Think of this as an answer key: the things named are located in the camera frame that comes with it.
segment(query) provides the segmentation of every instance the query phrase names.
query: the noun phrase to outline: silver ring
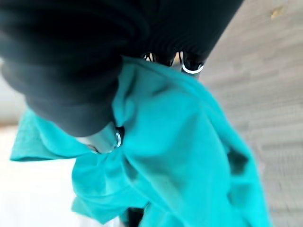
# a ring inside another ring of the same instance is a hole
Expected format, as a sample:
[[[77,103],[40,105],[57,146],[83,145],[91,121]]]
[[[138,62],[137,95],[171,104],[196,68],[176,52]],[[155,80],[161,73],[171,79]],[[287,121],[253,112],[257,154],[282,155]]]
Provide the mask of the silver ring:
[[[115,148],[118,148],[122,144],[121,135],[119,132],[116,132],[116,138],[117,138],[118,142],[117,142],[117,145],[115,146]]]
[[[198,68],[197,70],[188,70],[186,67],[185,67],[185,64],[182,63],[182,69],[184,70],[184,72],[188,73],[188,74],[197,74],[197,73],[200,73],[202,71],[202,69],[204,68],[204,65],[201,65],[200,68]]]

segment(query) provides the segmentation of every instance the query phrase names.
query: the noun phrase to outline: black sleeve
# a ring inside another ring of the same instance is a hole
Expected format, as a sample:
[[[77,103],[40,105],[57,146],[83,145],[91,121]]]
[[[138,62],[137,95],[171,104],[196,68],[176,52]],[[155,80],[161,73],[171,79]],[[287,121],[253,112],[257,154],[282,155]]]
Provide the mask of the black sleeve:
[[[122,64],[115,50],[132,32],[116,11],[93,0],[0,2],[5,80],[72,136],[89,136],[113,120]]]

